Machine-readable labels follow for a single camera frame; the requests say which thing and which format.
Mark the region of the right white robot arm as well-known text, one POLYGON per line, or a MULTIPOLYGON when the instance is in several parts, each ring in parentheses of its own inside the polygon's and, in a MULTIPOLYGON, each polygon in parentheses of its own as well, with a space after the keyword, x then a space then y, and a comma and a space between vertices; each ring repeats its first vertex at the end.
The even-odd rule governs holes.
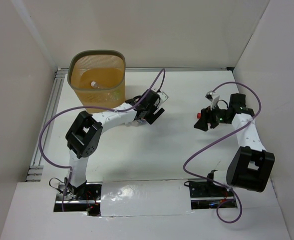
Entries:
POLYGON ((231 124, 235 130, 247 123, 248 127, 236 133, 239 149, 226 171, 212 170, 205 183, 205 191, 216 196, 222 190, 222 184, 254 192, 263 192, 270 177, 275 156, 262 145, 255 121, 254 110, 246 106, 246 96, 234 93, 230 96, 226 109, 218 107, 220 96, 215 92, 206 94, 210 106, 201 110, 194 128, 202 131, 214 129, 219 124, 231 124))

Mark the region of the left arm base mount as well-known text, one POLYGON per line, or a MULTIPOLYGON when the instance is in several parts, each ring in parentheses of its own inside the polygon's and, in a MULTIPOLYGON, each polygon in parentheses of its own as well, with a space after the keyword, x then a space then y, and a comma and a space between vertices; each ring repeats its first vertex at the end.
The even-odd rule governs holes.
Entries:
POLYGON ((56 190, 54 212, 62 212, 63 204, 65 212, 86 212, 88 216, 101 216, 101 182, 88 182, 84 192, 79 196, 73 195, 69 190, 63 195, 64 183, 56 177, 52 177, 48 184, 56 190))

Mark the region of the green plastic bottle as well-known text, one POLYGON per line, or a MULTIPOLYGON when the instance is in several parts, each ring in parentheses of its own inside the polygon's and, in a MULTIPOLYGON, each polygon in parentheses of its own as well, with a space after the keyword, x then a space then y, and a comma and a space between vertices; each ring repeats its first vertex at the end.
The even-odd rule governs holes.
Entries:
POLYGON ((117 102, 119 100, 121 100, 121 92, 119 91, 113 91, 110 93, 110 100, 112 102, 117 102))

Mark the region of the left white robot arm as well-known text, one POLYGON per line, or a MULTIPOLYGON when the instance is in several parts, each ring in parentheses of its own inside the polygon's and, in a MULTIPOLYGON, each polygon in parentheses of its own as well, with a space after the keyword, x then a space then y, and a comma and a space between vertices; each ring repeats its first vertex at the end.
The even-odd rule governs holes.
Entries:
POLYGON ((66 134, 69 165, 64 182, 68 194, 75 200, 86 192, 86 169, 89 157, 97 150, 101 135, 114 127, 132 122, 152 124, 163 112, 161 108, 168 96, 161 91, 147 90, 143 95, 126 100, 111 110, 78 114, 66 134))

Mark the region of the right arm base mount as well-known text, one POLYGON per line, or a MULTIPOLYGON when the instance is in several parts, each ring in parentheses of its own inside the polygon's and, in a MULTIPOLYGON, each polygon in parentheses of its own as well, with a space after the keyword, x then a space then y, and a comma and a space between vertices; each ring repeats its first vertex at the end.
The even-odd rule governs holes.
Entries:
POLYGON ((188 180, 184 186, 189 189, 192 210, 216 209, 221 203, 221 208, 237 208, 234 194, 211 181, 188 180))

